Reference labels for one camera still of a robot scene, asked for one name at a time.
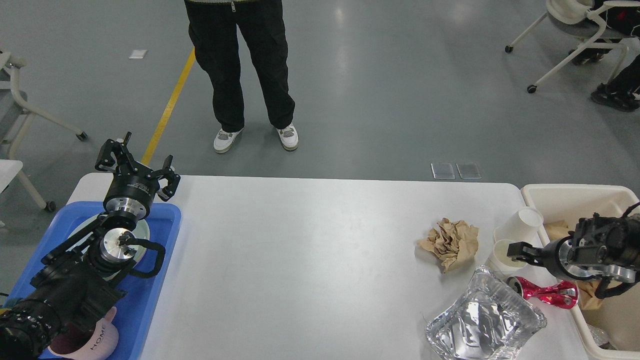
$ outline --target white plastic bin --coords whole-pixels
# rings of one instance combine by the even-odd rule
[[[593,213],[619,217],[638,202],[636,195],[623,186],[581,184],[531,184],[522,188],[524,201],[543,215],[544,223],[565,220],[571,230],[579,218]],[[543,245],[549,243],[544,227],[538,230]],[[588,354],[595,359],[640,359],[640,285],[628,292],[604,300],[598,310],[571,309]],[[607,332],[611,344],[621,350],[604,350],[596,345],[587,322]]]

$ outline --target yellow floor line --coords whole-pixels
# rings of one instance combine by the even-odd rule
[[[178,97],[180,97],[180,93],[182,92],[182,87],[184,83],[187,81],[187,77],[189,76],[189,72],[191,72],[191,66],[193,66],[193,62],[196,59],[195,49],[191,50],[191,54],[189,55],[189,59],[187,63],[184,64],[184,69],[182,70],[182,74],[180,74],[180,78],[178,79],[178,83],[175,85],[173,89],[173,93],[169,98],[169,102],[166,104],[164,108],[164,113],[160,118],[160,122],[158,122],[158,126],[156,127],[156,131],[154,131],[154,135],[151,137],[151,141],[149,141],[149,145],[147,145],[147,150],[145,151],[145,155],[142,157],[142,163],[145,165],[149,164],[151,161],[151,157],[154,155],[156,151],[156,147],[158,146],[158,142],[160,142],[160,138],[162,137],[162,133],[164,133],[164,128],[166,127],[167,122],[169,122],[169,118],[171,117],[171,113],[173,112],[173,108],[175,107],[175,103],[178,101]]]

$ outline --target table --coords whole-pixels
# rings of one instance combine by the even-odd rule
[[[88,174],[69,202],[102,201],[110,182]],[[426,324],[524,206],[510,184],[209,176],[183,176],[170,202],[182,226],[144,360],[439,359]],[[441,274],[417,246],[442,217],[480,228],[475,264]],[[570,313],[532,302],[548,325],[518,360],[587,359]]]
[[[0,193],[22,169],[22,161],[0,159]]]

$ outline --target black pants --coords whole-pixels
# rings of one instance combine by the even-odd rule
[[[237,28],[251,52],[270,123],[277,129],[291,124],[296,103],[289,96],[287,40],[282,0],[203,4],[185,1],[189,37],[196,61],[213,85],[213,111],[222,130],[244,127]]]
[[[627,35],[640,36],[640,12],[637,8],[612,8],[601,14],[607,25]],[[610,49],[585,49],[579,56],[589,58],[595,53],[608,53]],[[607,84],[608,92],[637,92],[640,88],[640,56],[625,67]]]

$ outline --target brown paper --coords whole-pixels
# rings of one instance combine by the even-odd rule
[[[564,220],[545,224],[545,230],[551,241],[560,240],[569,235],[569,225]]]
[[[582,310],[597,310],[602,306],[602,299],[596,297],[596,289],[600,281],[578,281],[580,290],[579,306]]]
[[[427,238],[418,241],[418,245],[442,262],[444,273],[474,258],[479,247],[477,227],[468,225],[464,220],[451,222],[442,218],[438,229],[431,229]]]

